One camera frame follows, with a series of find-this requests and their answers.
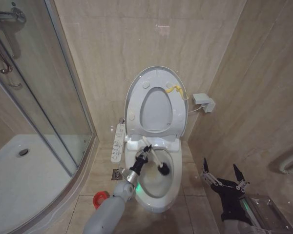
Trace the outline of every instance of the electrical cable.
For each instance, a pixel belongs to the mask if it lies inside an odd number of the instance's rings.
[[[201,104],[201,106],[200,106],[199,108],[197,108],[197,109],[195,109],[195,110],[193,110],[193,111],[188,111],[188,114],[191,113],[191,112],[198,111],[198,110],[202,109],[204,106],[205,106],[205,105],[202,105],[202,104]]]

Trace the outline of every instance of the yellow cable tie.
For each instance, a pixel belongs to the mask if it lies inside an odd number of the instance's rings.
[[[166,91],[166,93],[170,93],[174,89],[176,89],[176,91],[180,93],[180,96],[183,100],[188,100],[190,98],[186,91],[185,91],[186,97],[184,97],[184,91],[182,90],[182,88],[179,85],[174,85],[174,86],[170,87],[169,89],[166,89],[165,91]]]

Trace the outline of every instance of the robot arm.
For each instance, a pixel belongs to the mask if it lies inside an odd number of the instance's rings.
[[[90,217],[84,227],[84,234],[111,234],[119,223],[125,210],[125,203],[130,200],[137,186],[140,171],[148,162],[149,147],[136,157],[134,165],[128,170],[120,168],[125,181],[116,185],[113,196],[106,199]]]
[[[234,181],[215,178],[209,173],[206,159],[203,162],[202,178],[220,196],[223,207],[221,219],[225,225],[224,234],[271,234],[271,231],[252,226],[250,219],[246,216],[240,199],[250,183],[245,181],[242,172],[235,164],[233,168],[239,184]]]

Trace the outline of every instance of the tiled floor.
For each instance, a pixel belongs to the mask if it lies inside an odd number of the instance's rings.
[[[100,143],[89,178],[79,197],[47,231],[47,234],[82,234],[95,209],[92,198],[98,191],[110,194],[116,186],[111,181],[110,162],[112,143]],[[125,213],[117,225],[116,234],[219,234],[209,202],[190,149],[182,142],[182,186],[174,205],[162,214],[145,211],[135,199],[126,203]]]

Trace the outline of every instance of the toilet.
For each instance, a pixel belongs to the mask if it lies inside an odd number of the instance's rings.
[[[174,203],[180,189],[182,154],[180,137],[188,118],[188,100],[174,89],[185,92],[180,78],[170,69],[153,66],[143,70],[132,82],[125,103],[125,163],[130,168],[136,155],[145,147],[142,136],[152,144],[160,161],[170,168],[163,176],[153,155],[141,170],[135,191],[136,200],[148,211],[161,213]]]

